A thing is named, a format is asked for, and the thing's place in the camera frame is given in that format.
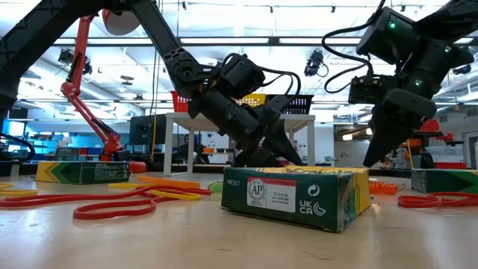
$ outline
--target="computer monitor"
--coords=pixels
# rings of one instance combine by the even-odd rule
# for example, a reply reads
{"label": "computer monitor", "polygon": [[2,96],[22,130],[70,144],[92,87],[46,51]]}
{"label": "computer monitor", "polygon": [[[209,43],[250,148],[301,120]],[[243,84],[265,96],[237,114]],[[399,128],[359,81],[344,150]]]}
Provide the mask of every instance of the computer monitor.
{"label": "computer monitor", "polygon": [[129,126],[129,143],[151,145],[156,116],[155,144],[166,143],[166,114],[132,117]]}

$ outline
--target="red rubber band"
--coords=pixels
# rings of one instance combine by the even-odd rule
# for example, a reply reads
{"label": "red rubber band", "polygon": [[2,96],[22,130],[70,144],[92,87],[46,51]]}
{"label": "red rubber band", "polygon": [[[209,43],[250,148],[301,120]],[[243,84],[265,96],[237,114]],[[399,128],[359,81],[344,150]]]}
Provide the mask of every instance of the red rubber band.
{"label": "red rubber band", "polygon": [[456,192],[436,192],[429,194],[433,197],[464,197],[461,199],[442,199],[442,206],[476,206],[478,205],[478,195],[476,194],[466,194],[466,193],[456,193]]}
{"label": "red rubber band", "polygon": [[[463,197],[461,199],[441,198]],[[432,208],[438,206],[478,206],[477,194],[466,194],[459,192],[437,192],[428,194],[425,197],[401,196],[398,197],[398,206],[404,208]]]}
{"label": "red rubber band", "polygon": [[441,205],[439,197],[417,197],[403,195],[398,197],[398,206],[403,208],[433,208]]}
{"label": "red rubber band", "polygon": [[[111,217],[122,216],[139,216],[142,214],[148,214],[156,210],[156,204],[158,202],[166,202],[176,200],[169,197],[157,197],[154,194],[148,194],[148,191],[165,191],[175,193],[178,191],[188,192],[193,194],[211,195],[209,190],[200,189],[184,189],[168,186],[151,186],[147,188],[137,188],[134,191],[128,191],[121,194],[44,194],[36,195],[32,197],[14,197],[5,198],[0,200],[0,207],[18,208],[48,205],[56,202],[72,202],[72,201],[85,201],[85,200],[118,200],[128,197],[141,196],[149,199],[144,200],[132,200],[132,201],[120,201],[120,202],[103,202],[92,205],[83,205],[73,212],[73,217],[81,220],[101,220]],[[116,208],[116,207],[131,207],[138,205],[148,205],[145,208],[132,209],[132,210],[119,210],[119,211],[107,211],[107,212],[89,212],[97,209],[104,208]]]}

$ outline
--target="yellow basket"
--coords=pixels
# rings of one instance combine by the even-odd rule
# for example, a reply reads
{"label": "yellow basket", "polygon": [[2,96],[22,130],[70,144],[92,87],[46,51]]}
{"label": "yellow basket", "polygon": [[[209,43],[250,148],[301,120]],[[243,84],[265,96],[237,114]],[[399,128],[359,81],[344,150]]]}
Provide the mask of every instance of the yellow basket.
{"label": "yellow basket", "polygon": [[263,93],[251,93],[246,95],[240,100],[236,100],[239,105],[248,104],[251,107],[256,107],[258,105],[263,105],[266,102],[266,94]]}

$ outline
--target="wooden table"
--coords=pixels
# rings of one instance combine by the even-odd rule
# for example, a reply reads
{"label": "wooden table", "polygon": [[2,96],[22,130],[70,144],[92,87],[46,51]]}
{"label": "wooden table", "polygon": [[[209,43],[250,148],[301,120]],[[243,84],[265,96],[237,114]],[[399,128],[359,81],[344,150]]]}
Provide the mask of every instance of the wooden table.
{"label": "wooden table", "polygon": [[[181,177],[207,185],[222,175]],[[28,178],[19,187],[32,187]],[[405,182],[408,179],[386,179]],[[38,183],[41,193],[104,193],[105,185]],[[155,213],[73,220],[79,203],[0,211],[0,268],[476,268],[478,209],[373,205],[342,234],[220,210],[220,196],[165,202]]]}

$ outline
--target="ap seal label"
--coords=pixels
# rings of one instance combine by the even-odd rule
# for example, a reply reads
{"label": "ap seal label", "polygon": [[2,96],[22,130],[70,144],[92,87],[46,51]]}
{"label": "ap seal label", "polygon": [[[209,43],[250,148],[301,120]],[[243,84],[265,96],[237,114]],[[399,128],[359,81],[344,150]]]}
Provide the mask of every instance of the ap seal label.
{"label": "ap seal label", "polygon": [[247,204],[265,208],[266,188],[266,184],[262,179],[249,179],[247,182]]}
{"label": "ap seal label", "polygon": [[247,179],[247,205],[294,213],[296,182],[285,179]]}

